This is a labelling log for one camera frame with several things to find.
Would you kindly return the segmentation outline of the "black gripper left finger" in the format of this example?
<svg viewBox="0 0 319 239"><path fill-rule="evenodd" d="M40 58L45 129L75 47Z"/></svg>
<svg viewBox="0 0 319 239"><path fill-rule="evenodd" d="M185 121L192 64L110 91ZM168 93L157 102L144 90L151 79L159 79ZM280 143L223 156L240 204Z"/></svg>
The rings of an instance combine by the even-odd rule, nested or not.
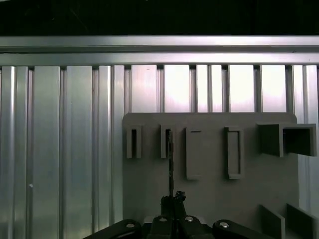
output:
<svg viewBox="0 0 319 239"><path fill-rule="evenodd" d="M161 215L151 223L125 219L99 230L87 239L170 239L172 238L172 196L161 199Z"/></svg>

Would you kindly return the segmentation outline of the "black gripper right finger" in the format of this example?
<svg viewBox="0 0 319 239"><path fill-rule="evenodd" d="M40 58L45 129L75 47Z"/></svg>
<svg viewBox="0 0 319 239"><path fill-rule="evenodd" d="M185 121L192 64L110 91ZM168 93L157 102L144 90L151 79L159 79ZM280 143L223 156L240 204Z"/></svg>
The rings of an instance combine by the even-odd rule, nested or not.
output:
<svg viewBox="0 0 319 239"><path fill-rule="evenodd" d="M218 220L212 226L188 215L185 211L183 191L174 196L174 218L177 221L178 234L181 239L269 239L270 236L230 220Z"/></svg>

